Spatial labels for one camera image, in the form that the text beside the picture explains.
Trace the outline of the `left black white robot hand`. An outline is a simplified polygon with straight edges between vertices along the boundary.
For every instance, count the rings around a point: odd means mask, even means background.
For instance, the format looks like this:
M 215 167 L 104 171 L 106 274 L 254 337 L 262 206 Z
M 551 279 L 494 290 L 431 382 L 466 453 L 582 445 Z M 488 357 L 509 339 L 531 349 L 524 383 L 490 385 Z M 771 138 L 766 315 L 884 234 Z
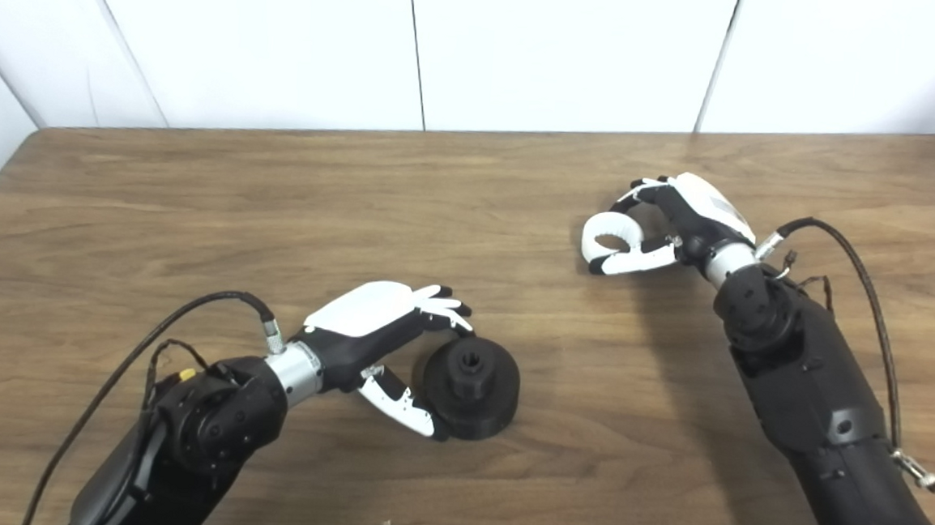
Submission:
M 382 360 L 427 331 L 473 337 L 471 308 L 453 296 L 442 284 L 373 280 L 317 309 L 289 341 L 316 358 L 319 393 L 359 393 L 417 436 L 444 442 L 446 426 Z

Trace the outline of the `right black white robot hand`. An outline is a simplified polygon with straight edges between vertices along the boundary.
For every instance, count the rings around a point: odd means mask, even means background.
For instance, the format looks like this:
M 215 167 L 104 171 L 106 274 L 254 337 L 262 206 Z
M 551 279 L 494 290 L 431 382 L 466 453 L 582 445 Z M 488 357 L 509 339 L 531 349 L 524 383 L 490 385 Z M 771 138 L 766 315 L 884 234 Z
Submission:
M 648 238 L 630 216 L 642 204 L 656 207 L 671 231 Z M 593 275 L 626 275 L 686 265 L 715 288 L 735 272 L 758 264 L 757 240 L 748 221 L 710 182 L 692 173 L 641 178 L 600 214 L 586 220 L 582 256 Z

